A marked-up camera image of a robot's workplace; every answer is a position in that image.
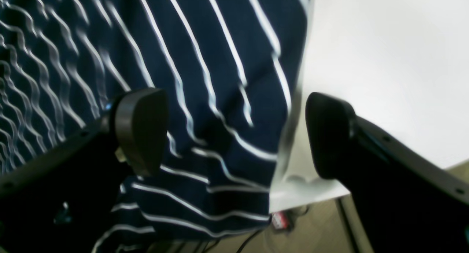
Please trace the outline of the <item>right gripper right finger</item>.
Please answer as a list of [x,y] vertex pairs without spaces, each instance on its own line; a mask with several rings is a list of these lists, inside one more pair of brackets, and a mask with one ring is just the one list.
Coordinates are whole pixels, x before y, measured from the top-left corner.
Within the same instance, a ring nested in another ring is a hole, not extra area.
[[305,119],[315,170],[351,193],[375,253],[467,253],[468,183],[313,92]]

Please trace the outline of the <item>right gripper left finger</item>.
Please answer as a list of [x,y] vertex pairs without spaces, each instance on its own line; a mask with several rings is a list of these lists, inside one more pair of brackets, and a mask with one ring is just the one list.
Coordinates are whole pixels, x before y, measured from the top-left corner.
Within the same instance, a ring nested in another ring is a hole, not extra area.
[[131,91],[63,143],[2,176],[1,249],[90,253],[121,183],[159,171],[168,122],[164,90]]

